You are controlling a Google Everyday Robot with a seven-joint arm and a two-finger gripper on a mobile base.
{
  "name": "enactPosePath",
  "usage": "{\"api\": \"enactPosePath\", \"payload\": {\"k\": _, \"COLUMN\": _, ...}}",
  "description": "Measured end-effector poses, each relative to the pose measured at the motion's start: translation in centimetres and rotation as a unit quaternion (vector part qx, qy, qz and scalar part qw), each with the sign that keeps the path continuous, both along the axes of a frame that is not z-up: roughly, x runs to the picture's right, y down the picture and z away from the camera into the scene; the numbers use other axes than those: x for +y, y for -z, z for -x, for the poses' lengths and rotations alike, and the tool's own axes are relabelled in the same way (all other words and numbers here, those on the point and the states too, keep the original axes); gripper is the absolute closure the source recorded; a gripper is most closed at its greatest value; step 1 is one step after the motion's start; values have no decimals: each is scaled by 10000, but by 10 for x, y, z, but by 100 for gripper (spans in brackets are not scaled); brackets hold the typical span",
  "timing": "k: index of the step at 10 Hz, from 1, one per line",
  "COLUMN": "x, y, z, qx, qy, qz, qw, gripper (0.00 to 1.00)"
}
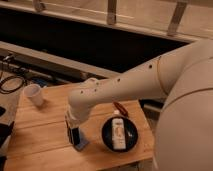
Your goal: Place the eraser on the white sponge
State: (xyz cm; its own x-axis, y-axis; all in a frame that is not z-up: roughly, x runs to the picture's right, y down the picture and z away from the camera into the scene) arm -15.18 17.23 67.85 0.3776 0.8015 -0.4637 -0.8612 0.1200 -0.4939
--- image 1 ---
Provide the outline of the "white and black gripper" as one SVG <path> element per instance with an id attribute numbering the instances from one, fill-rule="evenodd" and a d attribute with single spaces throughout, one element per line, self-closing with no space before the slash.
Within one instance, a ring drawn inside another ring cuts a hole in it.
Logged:
<path id="1" fill-rule="evenodd" d="M 66 124 L 68 129 L 68 135 L 70 139 L 72 140 L 72 144 L 78 145 L 80 143 L 79 126 L 76 123 L 75 119 L 70 114 L 70 111 L 66 112 L 65 119 L 66 119 Z"/>

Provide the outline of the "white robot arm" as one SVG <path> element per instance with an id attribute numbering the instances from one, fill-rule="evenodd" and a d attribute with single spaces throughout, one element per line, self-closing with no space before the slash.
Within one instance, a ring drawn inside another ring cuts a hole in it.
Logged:
<path id="1" fill-rule="evenodd" d="M 165 100 L 155 132 L 152 171 L 213 171 L 213 40 L 159 55 L 104 83 L 88 79 L 68 96 L 73 128 L 101 103 Z"/>

